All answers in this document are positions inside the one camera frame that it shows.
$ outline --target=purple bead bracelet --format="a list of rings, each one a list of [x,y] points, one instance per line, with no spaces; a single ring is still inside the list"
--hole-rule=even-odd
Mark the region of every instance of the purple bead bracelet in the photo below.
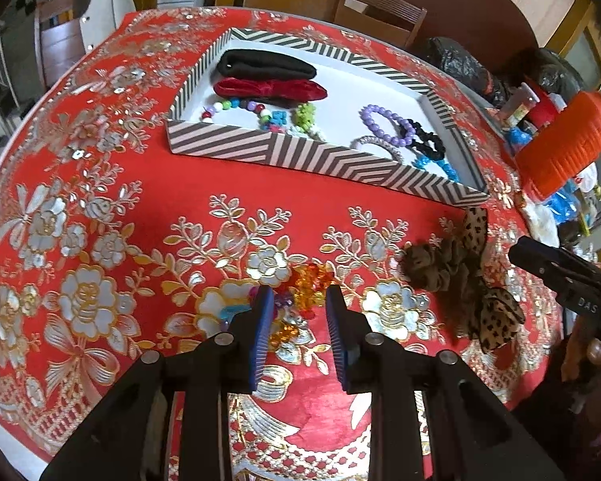
[[[399,125],[405,128],[405,137],[392,136],[390,134],[386,134],[385,131],[381,130],[381,127],[378,126],[376,121],[372,119],[372,113],[380,114],[383,117],[386,117],[392,121],[396,121]],[[412,142],[414,136],[417,131],[412,126],[412,123],[409,119],[402,118],[396,112],[392,112],[382,106],[378,105],[367,105],[365,108],[361,110],[361,119],[363,123],[369,128],[370,132],[372,132],[375,136],[383,141],[391,143],[393,146],[405,147]]]

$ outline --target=metal screw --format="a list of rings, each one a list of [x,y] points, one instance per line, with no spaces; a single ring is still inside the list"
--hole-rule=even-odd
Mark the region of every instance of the metal screw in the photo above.
[[[160,358],[160,353],[153,349],[145,351],[142,353],[142,356],[140,356],[140,359],[144,364],[155,364],[158,361],[158,358]]]
[[[454,351],[441,351],[438,354],[438,358],[449,366],[453,366],[459,361],[459,356]]]
[[[228,346],[234,341],[234,335],[232,333],[218,333],[214,337],[214,342],[220,346]]]
[[[379,346],[385,341],[385,337],[380,333],[367,333],[365,335],[365,341],[371,346]]]

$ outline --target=round table top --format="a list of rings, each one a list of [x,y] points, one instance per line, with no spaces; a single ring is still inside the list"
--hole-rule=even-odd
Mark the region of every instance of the round table top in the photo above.
[[[401,247],[436,243],[463,210],[367,184],[170,152],[169,107],[190,67],[228,27],[350,49],[436,89],[491,193],[482,269],[524,307],[526,326],[512,344],[484,355],[446,325],[440,297],[414,291],[397,271]],[[331,263],[347,301],[375,330],[416,352],[455,350],[501,400],[516,403],[541,380],[559,326],[550,292],[506,256],[527,232],[513,207],[517,188],[498,141],[453,80],[408,54],[260,10],[130,14],[38,103],[0,160],[0,425],[49,461],[142,352],[194,348],[218,331],[223,307],[245,303],[256,283],[279,285],[309,261]],[[404,319],[386,325],[379,316],[386,308]],[[239,477],[364,479],[370,397],[341,391],[322,312],[267,364],[268,388],[230,403]],[[5,452],[36,477],[22,457]]]

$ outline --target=brown scrunchie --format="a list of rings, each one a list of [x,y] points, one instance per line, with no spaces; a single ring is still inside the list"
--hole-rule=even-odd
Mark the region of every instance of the brown scrunchie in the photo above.
[[[526,321],[510,292],[502,287],[488,287],[481,276],[481,255],[487,234],[487,211],[469,208],[460,235],[444,238],[439,247],[410,246],[401,260],[402,272],[415,288],[454,293],[462,307],[469,337],[479,340],[484,352],[510,342],[520,324]]]

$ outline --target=silver bracelet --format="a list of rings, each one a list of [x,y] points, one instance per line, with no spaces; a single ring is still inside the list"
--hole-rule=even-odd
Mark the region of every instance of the silver bracelet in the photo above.
[[[352,148],[354,150],[361,150],[361,147],[363,145],[380,146],[381,148],[387,150],[389,152],[389,154],[391,155],[391,158],[394,159],[396,162],[398,162],[401,165],[405,161],[403,159],[403,156],[401,155],[401,152],[399,152],[399,149],[396,146],[393,146],[392,144],[388,143],[387,141],[385,141],[383,139],[379,139],[378,137],[375,137],[372,135],[366,135],[364,137],[355,139],[352,142]]]

